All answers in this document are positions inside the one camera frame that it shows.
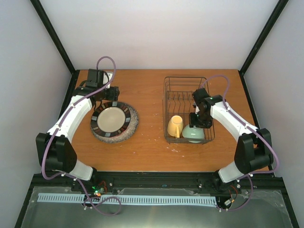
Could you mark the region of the light green ceramic bowl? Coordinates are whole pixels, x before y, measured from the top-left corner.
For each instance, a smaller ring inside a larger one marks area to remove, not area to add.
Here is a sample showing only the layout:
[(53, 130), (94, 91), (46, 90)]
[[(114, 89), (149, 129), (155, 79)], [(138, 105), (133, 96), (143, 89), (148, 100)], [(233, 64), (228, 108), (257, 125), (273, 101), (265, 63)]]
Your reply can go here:
[(205, 140), (204, 130), (202, 128), (190, 127), (186, 125), (182, 130), (182, 136), (190, 143), (200, 143), (202, 140)]

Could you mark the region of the yellow mug white inside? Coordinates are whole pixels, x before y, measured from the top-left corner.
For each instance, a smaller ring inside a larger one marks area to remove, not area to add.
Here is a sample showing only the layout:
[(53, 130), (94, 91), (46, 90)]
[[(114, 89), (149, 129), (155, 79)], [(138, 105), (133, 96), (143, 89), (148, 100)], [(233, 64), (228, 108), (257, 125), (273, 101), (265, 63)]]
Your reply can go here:
[(179, 115), (174, 115), (168, 123), (167, 133), (175, 138), (180, 138), (183, 130), (183, 119)]

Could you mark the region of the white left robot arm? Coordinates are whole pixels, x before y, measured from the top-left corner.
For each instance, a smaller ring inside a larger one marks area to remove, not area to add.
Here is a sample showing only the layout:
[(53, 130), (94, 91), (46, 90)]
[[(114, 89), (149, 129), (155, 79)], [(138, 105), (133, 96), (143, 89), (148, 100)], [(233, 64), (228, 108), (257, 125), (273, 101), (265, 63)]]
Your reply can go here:
[(82, 180), (82, 185), (88, 191), (98, 188), (99, 179), (93, 174), (94, 169), (82, 163), (74, 151), (71, 143), (76, 129), (85, 115), (92, 109), (96, 100), (103, 100), (102, 92), (110, 87), (116, 70), (106, 72), (90, 69), (86, 85), (75, 88), (71, 101), (56, 124), (47, 133), (39, 133), (36, 137), (39, 163), (42, 176), (51, 180), (56, 176), (68, 176)]

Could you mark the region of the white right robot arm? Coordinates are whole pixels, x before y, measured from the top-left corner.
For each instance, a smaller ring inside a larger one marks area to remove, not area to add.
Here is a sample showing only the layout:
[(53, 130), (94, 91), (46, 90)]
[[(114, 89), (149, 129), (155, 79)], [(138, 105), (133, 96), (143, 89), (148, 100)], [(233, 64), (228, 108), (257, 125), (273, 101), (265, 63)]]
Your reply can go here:
[(232, 163), (213, 173), (212, 182), (217, 190), (274, 162), (271, 134), (258, 129), (237, 114), (221, 95), (210, 96), (206, 89), (192, 93), (195, 111), (189, 114), (189, 127), (209, 129), (217, 120), (233, 136), (237, 147)]

